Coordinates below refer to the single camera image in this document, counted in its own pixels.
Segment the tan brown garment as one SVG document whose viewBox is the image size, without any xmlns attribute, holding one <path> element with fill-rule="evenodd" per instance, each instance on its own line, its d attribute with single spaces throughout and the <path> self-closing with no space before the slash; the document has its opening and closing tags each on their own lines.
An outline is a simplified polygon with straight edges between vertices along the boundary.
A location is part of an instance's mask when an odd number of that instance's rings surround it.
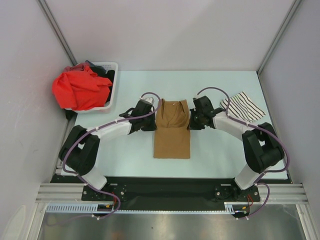
<svg viewBox="0 0 320 240">
<path fill-rule="evenodd" d="M 153 157 L 156 159 L 190 159 L 190 110 L 186 100 L 161 100 L 155 116 Z"/>
</svg>

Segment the black white striped tank top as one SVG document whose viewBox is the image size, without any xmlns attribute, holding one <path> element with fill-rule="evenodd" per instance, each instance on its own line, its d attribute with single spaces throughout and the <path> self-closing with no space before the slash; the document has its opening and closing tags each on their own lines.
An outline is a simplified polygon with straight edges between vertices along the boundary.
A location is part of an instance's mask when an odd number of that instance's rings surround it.
<svg viewBox="0 0 320 240">
<path fill-rule="evenodd" d="M 220 106 L 223 109 L 226 109 L 228 103 L 228 113 L 230 115 L 249 123 L 257 122 L 266 115 L 266 113 L 259 108 L 244 91 L 232 97 L 223 99 L 220 102 Z"/>
</svg>

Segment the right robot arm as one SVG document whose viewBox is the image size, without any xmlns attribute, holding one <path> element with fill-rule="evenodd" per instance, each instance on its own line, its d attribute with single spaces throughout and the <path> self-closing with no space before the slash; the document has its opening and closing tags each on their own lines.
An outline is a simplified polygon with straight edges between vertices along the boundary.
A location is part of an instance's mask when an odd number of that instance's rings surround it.
<svg viewBox="0 0 320 240">
<path fill-rule="evenodd" d="M 231 196 L 242 201 L 249 194 L 249 188 L 259 181 L 267 170 L 285 157 L 285 152 L 271 124 L 265 122 L 252 125 L 231 116 L 227 110 L 214 108 L 207 96 L 193 99 L 194 108 L 190 109 L 191 130 L 206 127 L 217 129 L 242 141 L 246 164 L 234 178 L 230 188 Z"/>
</svg>

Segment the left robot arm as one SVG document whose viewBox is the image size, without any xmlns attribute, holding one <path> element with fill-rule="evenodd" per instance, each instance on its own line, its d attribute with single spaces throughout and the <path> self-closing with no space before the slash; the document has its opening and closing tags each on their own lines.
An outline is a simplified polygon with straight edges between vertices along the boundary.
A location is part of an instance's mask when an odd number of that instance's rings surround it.
<svg viewBox="0 0 320 240">
<path fill-rule="evenodd" d="M 157 126 L 153 104 L 152 97 L 142 98 L 135 107 L 120 114 L 113 124 L 107 123 L 93 129 L 74 126 L 58 154 L 62 165 L 68 167 L 66 171 L 80 176 L 91 185 L 98 199 L 107 199 L 111 188 L 107 185 L 107 178 L 95 166 L 101 139 L 113 140 L 137 131 L 155 131 Z"/>
</svg>

